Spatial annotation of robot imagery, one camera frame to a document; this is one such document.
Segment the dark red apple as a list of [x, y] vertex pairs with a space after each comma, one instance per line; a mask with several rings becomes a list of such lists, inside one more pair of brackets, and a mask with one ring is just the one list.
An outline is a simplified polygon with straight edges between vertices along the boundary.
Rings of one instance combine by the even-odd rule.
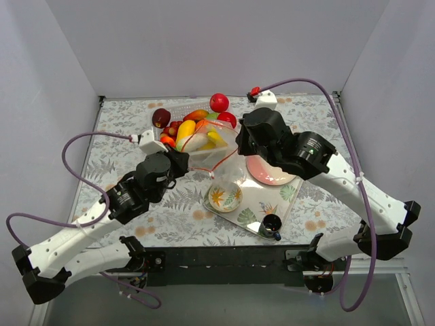
[[171, 121], [171, 113], [164, 108], [155, 110], [152, 115], [152, 124], [154, 127], [163, 129], [166, 128]]

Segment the red cherries cluster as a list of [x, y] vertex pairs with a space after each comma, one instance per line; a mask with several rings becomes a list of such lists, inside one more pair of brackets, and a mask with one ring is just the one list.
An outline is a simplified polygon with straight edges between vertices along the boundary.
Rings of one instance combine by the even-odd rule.
[[163, 134], [170, 136], [170, 137], [176, 137], [178, 133], [179, 126], [182, 124], [182, 121], [172, 121], [169, 123], [167, 127], [165, 127], [162, 131]]

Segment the floral small bowl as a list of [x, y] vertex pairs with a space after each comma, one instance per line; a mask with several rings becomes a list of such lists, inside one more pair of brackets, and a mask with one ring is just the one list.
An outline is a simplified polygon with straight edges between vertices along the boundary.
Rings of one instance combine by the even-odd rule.
[[207, 199], [215, 211], [229, 213], [240, 206], [243, 192], [234, 182], [218, 182], [209, 188]]

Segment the pink white plate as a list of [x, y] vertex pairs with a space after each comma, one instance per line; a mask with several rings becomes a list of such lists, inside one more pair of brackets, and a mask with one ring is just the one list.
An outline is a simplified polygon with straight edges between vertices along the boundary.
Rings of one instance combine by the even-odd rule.
[[278, 167], [271, 166], [260, 156], [247, 156], [245, 161], [250, 175], [262, 184], [280, 186], [295, 179], [294, 175], [285, 173]]

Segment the green fruit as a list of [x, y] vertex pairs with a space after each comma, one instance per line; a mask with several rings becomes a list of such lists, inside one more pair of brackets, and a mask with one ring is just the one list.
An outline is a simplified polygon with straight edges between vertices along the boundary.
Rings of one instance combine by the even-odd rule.
[[220, 113], [218, 112], [213, 112], [210, 113], [209, 115], [207, 115], [207, 117], [205, 118], [206, 120], [216, 120], [218, 118]]

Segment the orange fruit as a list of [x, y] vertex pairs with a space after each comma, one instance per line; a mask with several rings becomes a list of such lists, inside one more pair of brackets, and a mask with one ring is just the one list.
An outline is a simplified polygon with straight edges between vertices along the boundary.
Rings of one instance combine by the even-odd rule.
[[209, 121], [207, 119], [200, 120], [196, 123], [195, 133], [207, 133]]

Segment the yellow mango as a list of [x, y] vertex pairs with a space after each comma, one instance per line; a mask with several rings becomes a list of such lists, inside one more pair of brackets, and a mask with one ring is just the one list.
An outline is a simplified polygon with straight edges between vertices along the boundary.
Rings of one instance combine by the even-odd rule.
[[177, 129], [177, 138], [175, 144], [179, 145], [182, 139], [193, 135], [195, 128], [196, 122], [194, 120], [183, 121]]

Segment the dark blue cup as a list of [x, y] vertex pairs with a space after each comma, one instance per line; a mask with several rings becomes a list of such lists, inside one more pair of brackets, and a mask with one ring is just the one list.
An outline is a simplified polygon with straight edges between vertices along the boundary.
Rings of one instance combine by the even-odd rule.
[[268, 214], [264, 217], [259, 227], [259, 234], [265, 238], [272, 238], [276, 241], [281, 240], [280, 229], [282, 222], [280, 217], [275, 214]]

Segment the white plastic fruit basket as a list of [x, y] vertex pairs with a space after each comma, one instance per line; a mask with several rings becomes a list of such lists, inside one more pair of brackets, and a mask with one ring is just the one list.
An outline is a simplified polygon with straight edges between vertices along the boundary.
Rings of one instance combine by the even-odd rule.
[[[190, 112], [195, 111], [197, 109], [204, 109], [209, 113], [213, 113], [210, 109], [208, 102], [199, 102], [199, 103], [189, 103], [189, 104], [180, 104], [180, 105], [169, 105], [169, 106], [157, 106], [155, 110], [159, 108], [164, 108], [171, 113], [171, 121], [183, 121], [183, 118], [188, 115]], [[159, 129], [153, 126], [152, 130], [154, 132], [154, 138], [159, 141], [161, 137], [166, 136], [162, 133], [163, 129]]]

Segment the yellow fruit under radish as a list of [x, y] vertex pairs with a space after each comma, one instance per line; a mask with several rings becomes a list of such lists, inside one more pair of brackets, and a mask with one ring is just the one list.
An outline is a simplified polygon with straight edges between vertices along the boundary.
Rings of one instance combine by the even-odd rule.
[[215, 143], [209, 141], [205, 145], [199, 147], [198, 151], [206, 151], [206, 150], [211, 150], [211, 149], [215, 149], [215, 148], [216, 148]]

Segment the red pomegranate on basket rim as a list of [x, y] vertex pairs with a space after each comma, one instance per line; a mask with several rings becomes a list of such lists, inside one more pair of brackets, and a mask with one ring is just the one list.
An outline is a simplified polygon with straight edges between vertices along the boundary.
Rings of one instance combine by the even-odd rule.
[[215, 93], [210, 98], [209, 106], [213, 112], [222, 113], [228, 110], [230, 101], [226, 95], [222, 93]]

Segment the white radish toy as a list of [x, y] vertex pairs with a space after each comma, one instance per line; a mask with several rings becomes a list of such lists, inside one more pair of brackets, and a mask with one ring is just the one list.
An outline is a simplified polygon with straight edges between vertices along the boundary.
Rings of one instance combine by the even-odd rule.
[[197, 151], [200, 147], [206, 145], [209, 139], [205, 133], [197, 133], [193, 134], [186, 138], [186, 142], [181, 147], [184, 152], [193, 152]]

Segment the black base bar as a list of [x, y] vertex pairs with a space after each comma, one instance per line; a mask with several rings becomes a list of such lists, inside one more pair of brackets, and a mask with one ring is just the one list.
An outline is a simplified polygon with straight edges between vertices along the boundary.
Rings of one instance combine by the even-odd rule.
[[231, 247], [154, 247], [145, 249], [145, 261], [136, 269], [110, 272], [147, 273], [147, 286], [167, 285], [305, 285], [304, 272], [331, 265], [314, 256], [309, 245]]

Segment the red apple right side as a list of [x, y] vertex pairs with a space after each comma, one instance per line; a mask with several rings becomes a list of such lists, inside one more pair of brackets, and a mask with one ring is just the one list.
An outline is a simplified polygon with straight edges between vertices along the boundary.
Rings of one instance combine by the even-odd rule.
[[223, 121], [223, 122], [228, 122], [233, 129], [236, 128], [237, 126], [237, 118], [230, 112], [221, 112], [218, 116], [217, 119], [219, 121]]

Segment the clear zip top bag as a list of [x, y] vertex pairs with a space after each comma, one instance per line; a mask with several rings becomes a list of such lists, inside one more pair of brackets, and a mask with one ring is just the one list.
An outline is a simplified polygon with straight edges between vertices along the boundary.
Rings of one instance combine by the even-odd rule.
[[[188, 153], [190, 156], [188, 160], [188, 168], [191, 173], [200, 173], [208, 180], [215, 181], [228, 172], [229, 166], [232, 164], [234, 157], [237, 155], [238, 147], [235, 139], [239, 134], [241, 125], [237, 124], [236, 128], [233, 129], [228, 122], [219, 120], [208, 121], [209, 125], [218, 124], [228, 127], [229, 131], [228, 136], [226, 137], [228, 146], [206, 151], [197, 150]], [[181, 149], [183, 144], [186, 142], [186, 138], [182, 139], [179, 145], [176, 145], [175, 149], [177, 151], [187, 153]]]

